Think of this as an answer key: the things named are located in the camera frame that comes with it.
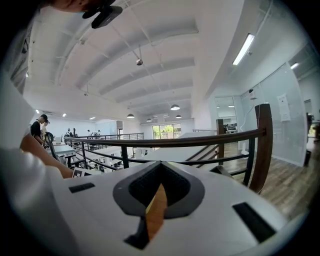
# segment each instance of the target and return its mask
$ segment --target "ceiling light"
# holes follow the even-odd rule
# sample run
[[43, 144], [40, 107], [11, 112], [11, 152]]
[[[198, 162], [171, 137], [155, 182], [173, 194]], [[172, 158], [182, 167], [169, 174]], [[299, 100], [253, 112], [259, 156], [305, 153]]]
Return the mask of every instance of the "ceiling light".
[[177, 104], [173, 104], [170, 109], [171, 110], [179, 110], [180, 107]]
[[241, 48], [241, 50], [238, 53], [238, 56], [235, 58], [233, 65], [238, 65], [239, 62], [242, 60], [242, 58], [245, 56], [245, 54], [248, 52], [248, 49], [251, 45], [251, 43], [253, 42], [253, 40], [255, 39], [255, 36], [253, 34], [248, 34], [244, 44]]
[[293, 69], [295, 69], [296, 67], [298, 67], [299, 66], [299, 63], [294, 63], [292, 66], [291, 66], [291, 69], [293, 70]]

